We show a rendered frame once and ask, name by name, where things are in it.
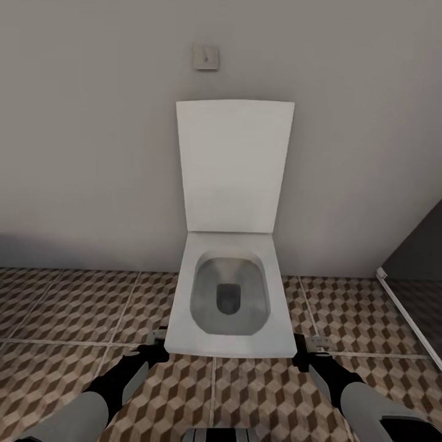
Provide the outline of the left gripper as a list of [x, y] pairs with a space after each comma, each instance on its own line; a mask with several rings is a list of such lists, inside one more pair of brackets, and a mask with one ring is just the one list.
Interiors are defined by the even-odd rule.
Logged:
[[156, 363], [167, 363], [169, 361], [169, 353], [167, 353], [164, 344], [146, 345], [141, 344], [138, 346], [139, 350], [147, 349], [153, 354], [153, 365]]

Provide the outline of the mousetrap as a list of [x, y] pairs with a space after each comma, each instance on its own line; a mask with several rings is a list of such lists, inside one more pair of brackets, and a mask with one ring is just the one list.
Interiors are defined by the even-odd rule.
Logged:
[[305, 337], [302, 334], [294, 333], [295, 343], [297, 345], [298, 352], [307, 352], [307, 347], [305, 343]]
[[[164, 329], [168, 329], [168, 327], [159, 327], [160, 330], [164, 330]], [[157, 340], [158, 344], [164, 344], [165, 339], [158, 339]]]

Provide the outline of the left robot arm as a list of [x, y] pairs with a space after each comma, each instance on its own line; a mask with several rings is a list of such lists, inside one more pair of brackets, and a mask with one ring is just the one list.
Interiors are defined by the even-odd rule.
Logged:
[[115, 414], [126, 405], [156, 363], [167, 363], [169, 353], [158, 339], [167, 329], [150, 330], [146, 344], [126, 353], [105, 375], [98, 376], [82, 394], [59, 412], [20, 434], [12, 442], [97, 442]]

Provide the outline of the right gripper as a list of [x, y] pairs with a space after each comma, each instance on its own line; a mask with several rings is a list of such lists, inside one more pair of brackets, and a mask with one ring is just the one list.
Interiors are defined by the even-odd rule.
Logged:
[[311, 361], [313, 353], [315, 352], [296, 354], [294, 358], [292, 358], [293, 365], [298, 367], [300, 373], [308, 373], [308, 362]]

